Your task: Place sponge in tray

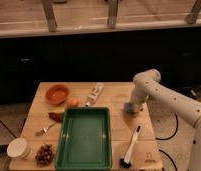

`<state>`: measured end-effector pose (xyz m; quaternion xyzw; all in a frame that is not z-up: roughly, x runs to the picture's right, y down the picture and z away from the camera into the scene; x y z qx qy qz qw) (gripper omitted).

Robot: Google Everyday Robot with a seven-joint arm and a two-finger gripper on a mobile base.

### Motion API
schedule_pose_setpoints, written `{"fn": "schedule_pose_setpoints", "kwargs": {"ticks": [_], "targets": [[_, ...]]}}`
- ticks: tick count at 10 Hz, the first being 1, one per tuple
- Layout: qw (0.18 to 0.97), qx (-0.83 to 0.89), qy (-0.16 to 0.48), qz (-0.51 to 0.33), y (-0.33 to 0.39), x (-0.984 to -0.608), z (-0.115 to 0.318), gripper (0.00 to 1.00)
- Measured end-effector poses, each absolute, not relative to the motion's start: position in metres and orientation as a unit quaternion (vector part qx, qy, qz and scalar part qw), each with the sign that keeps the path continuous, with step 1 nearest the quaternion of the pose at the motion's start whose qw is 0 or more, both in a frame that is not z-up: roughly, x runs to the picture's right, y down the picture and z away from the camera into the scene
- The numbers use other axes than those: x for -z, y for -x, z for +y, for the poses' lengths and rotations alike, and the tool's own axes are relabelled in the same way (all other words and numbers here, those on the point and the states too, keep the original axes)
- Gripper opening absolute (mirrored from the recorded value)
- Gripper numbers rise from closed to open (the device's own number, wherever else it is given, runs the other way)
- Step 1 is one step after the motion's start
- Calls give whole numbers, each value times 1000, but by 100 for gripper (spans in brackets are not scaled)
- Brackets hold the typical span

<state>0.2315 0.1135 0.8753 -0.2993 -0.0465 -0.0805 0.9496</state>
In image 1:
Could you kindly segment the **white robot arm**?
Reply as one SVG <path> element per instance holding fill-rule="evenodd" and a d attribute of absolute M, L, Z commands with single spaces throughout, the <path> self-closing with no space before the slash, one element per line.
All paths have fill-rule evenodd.
<path fill-rule="evenodd" d="M 156 69 L 140 72 L 133 77 L 135 85 L 130 103 L 138 113 L 149 96 L 167 105 L 179 117 L 195 128 L 187 171 L 201 171 L 201 102 L 175 92 L 160 84 L 161 75 Z"/>

